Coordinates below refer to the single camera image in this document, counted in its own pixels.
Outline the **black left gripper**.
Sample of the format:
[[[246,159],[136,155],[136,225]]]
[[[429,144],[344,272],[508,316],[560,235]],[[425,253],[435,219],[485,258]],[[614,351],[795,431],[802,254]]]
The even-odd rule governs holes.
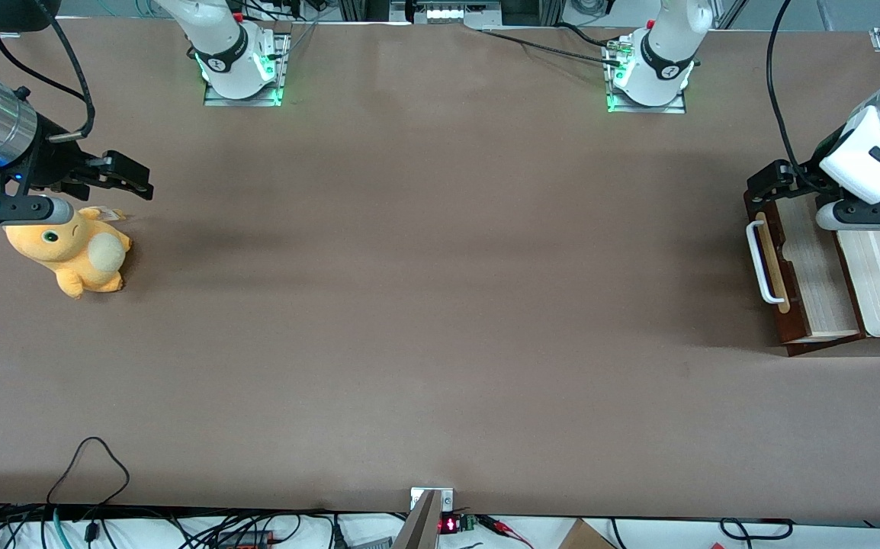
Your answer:
[[[819,195],[819,202],[835,202],[844,199],[845,192],[840,183],[820,167],[840,145],[845,124],[821,140],[809,160],[791,163],[788,160],[775,160],[747,179],[748,201],[751,204],[766,204],[786,198]]]

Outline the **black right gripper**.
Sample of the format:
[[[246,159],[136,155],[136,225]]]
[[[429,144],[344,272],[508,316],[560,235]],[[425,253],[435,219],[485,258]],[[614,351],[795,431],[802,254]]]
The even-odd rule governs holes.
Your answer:
[[[82,152],[74,140],[52,143],[48,130],[59,126],[38,114],[11,122],[0,145],[0,197],[23,197],[29,190],[51,190],[88,201],[92,190],[130,192],[151,201],[150,170],[126,154],[108,150],[102,156]]]

